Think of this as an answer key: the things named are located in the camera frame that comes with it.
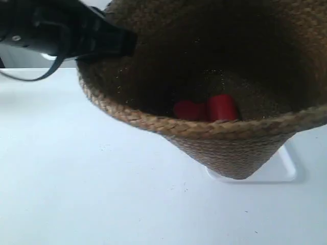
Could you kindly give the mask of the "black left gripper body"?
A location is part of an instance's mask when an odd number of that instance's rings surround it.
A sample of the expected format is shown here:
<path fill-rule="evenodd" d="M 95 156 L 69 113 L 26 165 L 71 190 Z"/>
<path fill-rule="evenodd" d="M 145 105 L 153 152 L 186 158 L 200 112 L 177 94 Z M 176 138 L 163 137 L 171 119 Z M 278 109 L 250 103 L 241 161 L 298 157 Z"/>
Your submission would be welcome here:
<path fill-rule="evenodd" d="M 82 1 L 1 1 L 1 44 L 64 58 L 107 49 L 103 12 Z"/>

